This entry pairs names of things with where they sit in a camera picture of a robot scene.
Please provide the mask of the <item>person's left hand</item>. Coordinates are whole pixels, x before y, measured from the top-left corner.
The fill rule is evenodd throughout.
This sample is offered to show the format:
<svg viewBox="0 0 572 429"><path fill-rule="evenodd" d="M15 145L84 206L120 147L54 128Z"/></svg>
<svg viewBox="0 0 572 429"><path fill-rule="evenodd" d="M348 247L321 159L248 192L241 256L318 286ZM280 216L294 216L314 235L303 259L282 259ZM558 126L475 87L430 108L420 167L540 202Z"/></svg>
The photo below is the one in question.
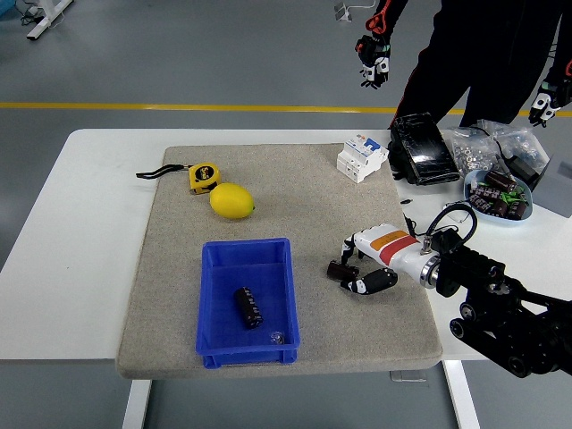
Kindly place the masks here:
<svg viewBox="0 0 572 429"><path fill-rule="evenodd" d="M546 122L549 121L560 108L559 87L544 80L538 88L535 99L531 104L528 120L534 127L545 127Z"/></svg>

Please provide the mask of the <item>person's right hand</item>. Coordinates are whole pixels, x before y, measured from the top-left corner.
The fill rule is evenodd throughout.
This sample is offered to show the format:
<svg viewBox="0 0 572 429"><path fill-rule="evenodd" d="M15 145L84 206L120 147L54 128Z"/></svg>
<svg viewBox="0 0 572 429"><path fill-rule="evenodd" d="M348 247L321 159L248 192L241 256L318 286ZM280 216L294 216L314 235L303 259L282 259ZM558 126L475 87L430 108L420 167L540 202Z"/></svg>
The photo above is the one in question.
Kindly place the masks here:
<svg viewBox="0 0 572 429"><path fill-rule="evenodd" d="M385 38L362 36L355 45L355 51L362 63L361 75L364 88L378 89L389 78L391 44Z"/></svg>

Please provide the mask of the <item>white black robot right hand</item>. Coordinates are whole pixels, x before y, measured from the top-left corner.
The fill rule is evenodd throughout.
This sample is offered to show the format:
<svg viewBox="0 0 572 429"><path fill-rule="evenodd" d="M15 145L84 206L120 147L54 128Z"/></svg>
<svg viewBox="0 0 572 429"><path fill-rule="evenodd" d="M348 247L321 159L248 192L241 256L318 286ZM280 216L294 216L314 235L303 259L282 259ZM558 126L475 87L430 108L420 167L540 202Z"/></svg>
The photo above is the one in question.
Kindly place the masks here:
<svg viewBox="0 0 572 429"><path fill-rule="evenodd" d="M358 252L360 258L371 258L381 267L361 277L354 267L348 265L354 252ZM429 287L430 272L436 263L437 254L434 251L424 251L422 243L408 232L382 223L345 239L341 248L341 262L336 266L345 275L340 280L343 289L359 295L373 295L394 286L401 273Z"/></svg>

